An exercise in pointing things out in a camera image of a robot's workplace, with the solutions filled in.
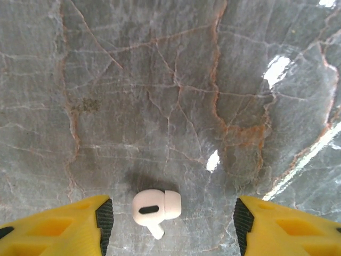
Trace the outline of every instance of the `yellow 3d-printed part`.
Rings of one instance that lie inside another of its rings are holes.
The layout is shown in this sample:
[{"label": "yellow 3d-printed part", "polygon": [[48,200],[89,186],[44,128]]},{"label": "yellow 3d-printed part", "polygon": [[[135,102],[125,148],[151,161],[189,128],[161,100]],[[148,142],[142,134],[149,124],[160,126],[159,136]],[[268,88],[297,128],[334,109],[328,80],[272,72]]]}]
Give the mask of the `yellow 3d-printed part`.
[{"label": "yellow 3d-printed part", "polygon": [[94,196],[0,226],[0,256],[105,256],[112,201]]},{"label": "yellow 3d-printed part", "polygon": [[341,255],[341,223],[249,196],[233,219],[242,256]]}]

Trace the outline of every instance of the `marble surface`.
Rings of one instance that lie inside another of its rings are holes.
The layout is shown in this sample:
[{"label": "marble surface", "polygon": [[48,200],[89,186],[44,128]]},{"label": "marble surface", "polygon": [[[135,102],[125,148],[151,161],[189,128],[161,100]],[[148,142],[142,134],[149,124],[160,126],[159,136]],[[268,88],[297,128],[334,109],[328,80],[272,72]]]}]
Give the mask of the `marble surface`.
[{"label": "marble surface", "polygon": [[340,56],[340,0],[0,0],[0,221],[108,194],[122,256],[239,255],[238,195],[341,221]]}]

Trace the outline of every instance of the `earbud stem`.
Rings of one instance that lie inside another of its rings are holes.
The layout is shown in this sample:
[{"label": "earbud stem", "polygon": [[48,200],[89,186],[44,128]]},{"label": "earbud stem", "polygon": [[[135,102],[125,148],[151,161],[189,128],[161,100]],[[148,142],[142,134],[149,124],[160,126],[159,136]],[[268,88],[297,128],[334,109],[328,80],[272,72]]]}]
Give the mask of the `earbud stem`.
[{"label": "earbud stem", "polygon": [[157,240],[161,239],[164,235],[165,231],[163,228],[161,228],[160,224],[147,226],[153,237]]}]

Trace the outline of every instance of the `white earbud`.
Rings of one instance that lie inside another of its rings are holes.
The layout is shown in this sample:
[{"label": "white earbud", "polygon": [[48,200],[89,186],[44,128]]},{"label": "white earbud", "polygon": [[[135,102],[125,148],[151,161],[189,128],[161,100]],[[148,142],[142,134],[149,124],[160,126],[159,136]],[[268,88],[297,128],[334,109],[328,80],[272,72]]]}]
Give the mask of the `white earbud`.
[{"label": "white earbud", "polygon": [[166,190],[148,189],[133,199],[133,219],[149,229],[155,239],[161,239],[165,231],[160,226],[164,220],[175,219],[181,214],[181,196]]}]

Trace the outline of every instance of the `wireless earbud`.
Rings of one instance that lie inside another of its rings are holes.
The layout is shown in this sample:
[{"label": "wireless earbud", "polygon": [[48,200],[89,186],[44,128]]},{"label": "wireless earbud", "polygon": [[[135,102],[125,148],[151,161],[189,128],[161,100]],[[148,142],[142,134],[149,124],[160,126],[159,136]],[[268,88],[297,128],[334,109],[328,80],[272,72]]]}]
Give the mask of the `wireless earbud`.
[{"label": "wireless earbud", "polygon": [[181,196],[170,190],[148,189],[134,197],[132,207],[135,222],[147,227],[155,239],[161,239],[165,231],[160,223],[180,216]]}]

